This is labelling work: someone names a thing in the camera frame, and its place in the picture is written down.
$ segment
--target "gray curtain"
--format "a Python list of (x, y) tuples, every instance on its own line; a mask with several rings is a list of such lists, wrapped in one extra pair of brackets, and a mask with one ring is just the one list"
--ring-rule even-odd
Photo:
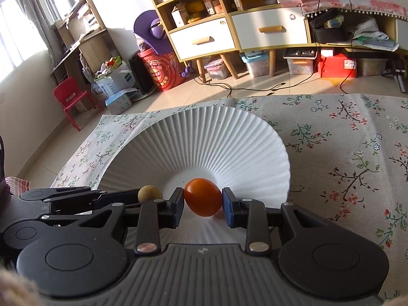
[(62, 59), (62, 52), (58, 39), (54, 32), (51, 30), (51, 24), (49, 23), (46, 13), (41, 6), (40, 0), (16, 0), (23, 13), (27, 18), (33, 22), (37, 28), (42, 40), (48, 48), (48, 54), (51, 57), (53, 69)]

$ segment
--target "tomato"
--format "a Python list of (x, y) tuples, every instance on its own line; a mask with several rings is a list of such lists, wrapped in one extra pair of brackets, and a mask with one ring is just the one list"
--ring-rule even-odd
[(213, 216), (222, 206), (219, 188), (205, 178), (195, 178), (184, 187), (184, 199), (189, 208), (199, 216)]

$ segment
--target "red plastic chair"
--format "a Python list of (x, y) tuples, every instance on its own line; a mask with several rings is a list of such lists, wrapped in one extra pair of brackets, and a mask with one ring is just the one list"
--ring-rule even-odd
[(91, 93), (89, 93), (88, 91), (83, 91), (79, 88), (78, 83), (76, 82), (74, 77), (68, 77), (67, 79), (65, 79), (55, 88), (53, 92), (57, 100), (64, 106), (64, 113), (67, 115), (72, 125), (78, 131), (81, 131), (81, 129), (78, 127), (77, 123), (75, 123), (74, 119), (69, 115), (68, 111), (72, 109), (79, 101), (81, 101), (84, 97), (88, 97), (94, 108), (99, 108), (100, 111), (103, 110), (102, 106)]

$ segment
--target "drawer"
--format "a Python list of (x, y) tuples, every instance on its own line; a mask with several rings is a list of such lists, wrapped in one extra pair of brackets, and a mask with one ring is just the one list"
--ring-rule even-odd
[(308, 43), (301, 8), (252, 11), (232, 20), (242, 49)]
[(170, 38), (181, 60), (235, 49), (225, 17), (173, 32)]
[(397, 41), (401, 49), (408, 50), (408, 22), (397, 20)]

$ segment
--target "white plate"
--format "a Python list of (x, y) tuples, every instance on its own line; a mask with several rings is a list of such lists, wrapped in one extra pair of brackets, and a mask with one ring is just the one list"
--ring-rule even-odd
[[(114, 192), (155, 185), (169, 199), (176, 187), (198, 177), (220, 190), (231, 188), (238, 199), (253, 198), (280, 208), (290, 186), (288, 154), (276, 131), (254, 114), (231, 107), (195, 108), (138, 134), (113, 159), (98, 189)], [(228, 228), (222, 209), (202, 218), (185, 204), (180, 226), (162, 229), (160, 237), (162, 245), (243, 245), (245, 230)]]

